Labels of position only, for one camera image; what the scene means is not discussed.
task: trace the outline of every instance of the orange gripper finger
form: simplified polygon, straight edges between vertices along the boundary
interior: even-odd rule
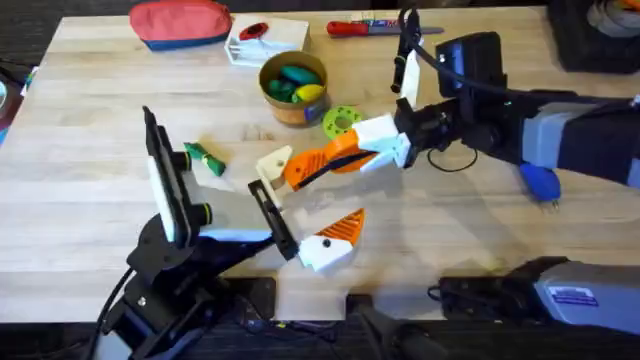
[[[324,148],[324,154],[328,161],[339,159],[348,155],[354,155],[360,152],[362,152],[362,150],[360,150],[360,148],[358,147],[358,134],[353,129],[336,137]],[[374,156],[375,155],[367,156],[358,161],[354,161],[349,165],[332,171],[336,174],[344,174],[359,170],[362,165],[373,159]]]
[[[316,235],[347,240],[355,246],[363,226],[364,209],[359,209],[317,232]]]
[[[327,158],[323,149],[307,150],[296,155],[287,162],[284,168],[284,178],[294,191],[300,190],[300,183],[316,171],[327,165]]]
[[[307,150],[289,160],[287,166],[284,168],[284,178],[293,190],[298,191],[300,190],[299,184],[304,179],[325,167],[329,162],[360,152],[362,152],[362,150],[358,148],[358,135],[355,130],[349,130],[336,137],[327,144],[324,149]],[[333,169],[332,171],[338,174],[356,171],[374,156],[375,155],[367,156],[339,169]]]

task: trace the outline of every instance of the green object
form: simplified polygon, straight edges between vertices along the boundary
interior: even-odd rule
[[[322,118],[324,133],[331,140],[351,129],[351,125],[360,122],[362,114],[353,106],[340,105],[331,108]]]
[[[293,93],[293,95],[291,95],[291,102],[292,102],[292,103],[297,104],[297,103],[299,103],[299,102],[303,102],[303,101],[304,101],[304,100],[302,100],[302,99],[298,96],[298,94]]]
[[[308,84],[318,84],[322,85],[320,78],[314,72],[309,71],[305,68],[301,68],[298,66],[283,66],[280,68],[280,74],[285,78],[299,84],[299,85],[308,85]]]
[[[227,168],[224,162],[209,154],[207,150],[198,143],[184,143],[184,147],[192,159],[202,161],[216,176],[222,176],[222,173],[224,173],[224,170]]]
[[[271,80],[269,81],[269,90],[267,93],[272,98],[282,101],[291,102],[291,95],[296,91],[296,85],[287,80]]]

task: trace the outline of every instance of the white box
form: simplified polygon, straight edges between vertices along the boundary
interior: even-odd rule
[[[260,39],[240,41],[242,30],[262,22],[267,23],[269,29]],[[270,57],[281,52],[302,51],[308,37],[309,23],[306,21],[236,15],[224,49],[232,64],[260,67]]]

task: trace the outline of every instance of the red screwdriver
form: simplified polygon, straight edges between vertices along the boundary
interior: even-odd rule
[[[342,21],[330,21],[327,24],[327,32],[331,36],[369,36],[369,35],[399,35],[400,27],[392,26],[371,26],[365,23],[349,23]],[[441,27],[421,27],[422,35],[442,34],[444,29]]]

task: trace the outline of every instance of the sticker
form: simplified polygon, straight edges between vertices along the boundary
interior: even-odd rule
[[[329,107],[327,96],[325,95],[321,100],[316,101],[314,104],[304,108],[304,120],[306,122],[312,122],[313,120],[324,114]]]
[[[573,286],[550,286],[549,293],[557,304],[598,306],[593,292],[587,288]]]

